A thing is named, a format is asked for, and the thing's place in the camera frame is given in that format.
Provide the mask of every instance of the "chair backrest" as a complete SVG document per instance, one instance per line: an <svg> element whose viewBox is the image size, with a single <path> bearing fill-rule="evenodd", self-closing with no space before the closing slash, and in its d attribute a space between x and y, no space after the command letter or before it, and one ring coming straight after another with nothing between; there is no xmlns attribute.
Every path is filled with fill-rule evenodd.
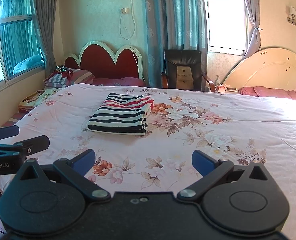
<svg viewBox="0 0 296 240"><path fill-rule="evenodd" d="M201 91L202 71L199 50L165 50L168 88Z"/></svg>

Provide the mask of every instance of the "wooden armrest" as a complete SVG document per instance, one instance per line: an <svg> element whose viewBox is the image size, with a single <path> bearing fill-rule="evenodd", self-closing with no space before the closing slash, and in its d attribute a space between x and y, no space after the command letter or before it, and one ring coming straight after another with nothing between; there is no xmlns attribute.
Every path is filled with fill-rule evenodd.
<svg viewBox="0 0 296 240"><path fill-rule="evenodd" d="M210 92L211 93L216 93L216 86L213 83L213 81L206 75L205 72L202 73L202 77L208 82L209 86L210 86Z"/></svg>
<svg viewBox="0 0 296 240"><path fill-rule="evenodd" d="M161 73L162 88L168 89L168 78L164 72Z"/></svg>

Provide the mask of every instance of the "chair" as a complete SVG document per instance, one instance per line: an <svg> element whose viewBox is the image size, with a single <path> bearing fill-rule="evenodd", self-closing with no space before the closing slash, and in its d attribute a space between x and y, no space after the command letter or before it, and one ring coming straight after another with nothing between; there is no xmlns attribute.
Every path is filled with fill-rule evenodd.
<svg viewBox="0 0 296 240"><path fill-rule="evenodd" d="M163 88L201 91L204 78L210 92L216 92L214 83L201 71L200 51L171 49L165 51L164 57L167 74L161 73Z"/></svg>

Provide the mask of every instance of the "bundled cloth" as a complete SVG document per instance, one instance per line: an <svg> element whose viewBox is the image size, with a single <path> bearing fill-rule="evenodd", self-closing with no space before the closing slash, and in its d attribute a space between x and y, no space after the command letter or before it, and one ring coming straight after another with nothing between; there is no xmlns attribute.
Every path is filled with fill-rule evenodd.
<svg viewBox="0 0 296 240"><path fill-rule="evenodd" d="M151 97L111 93L89 120L87 128L93 132L145 135L152 107Z"/></svg>

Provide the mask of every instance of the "screw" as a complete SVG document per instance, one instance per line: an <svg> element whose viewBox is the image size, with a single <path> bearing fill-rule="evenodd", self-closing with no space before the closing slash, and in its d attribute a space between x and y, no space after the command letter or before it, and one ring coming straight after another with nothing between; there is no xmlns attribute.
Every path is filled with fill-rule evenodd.
<svg viewBox="0 0 296 240"><path fill-rule="evenodd" d="M184 189L179 192L182 197L193 197L196 195L196 192L192 189Z"/></svg>
<svg viewBox="0 0 296 240"><path fill-rule="evenodd" d="M139 203L139 199L134 198L134 199L130 200L130 202L133 203L133 204L138 204Z"/></svg>
<svg viewBox="0 0 296 240"><path fill-rule="evenodd" d="M140 200L141 202L147 202L147 201L148 201L148 198L146 198L146 197L141 197L139 200Z"/></svg>
<svg viewBox="0 0 296 240"><path fill-rule="evenodd" d="M96 189L92 193L93 197L104 198L108 196L108 192L103 189Z"/></svg>

